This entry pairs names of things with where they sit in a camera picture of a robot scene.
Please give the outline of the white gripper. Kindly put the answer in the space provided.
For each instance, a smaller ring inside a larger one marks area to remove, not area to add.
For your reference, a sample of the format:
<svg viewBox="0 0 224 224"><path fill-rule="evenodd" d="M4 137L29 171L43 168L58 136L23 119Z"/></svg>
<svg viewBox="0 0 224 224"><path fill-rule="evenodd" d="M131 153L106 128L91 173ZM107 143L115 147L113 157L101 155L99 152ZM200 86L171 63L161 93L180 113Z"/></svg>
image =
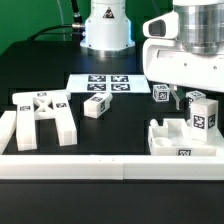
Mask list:
<svg viewBox="0 0 224 224"><path fill-rule="evenodd" d="M187 52L176 40L179 18L165 14L143 24L143 72L148 80L169 84L180 110L178 86L224 93L224 42L216 54Z"/></svg>

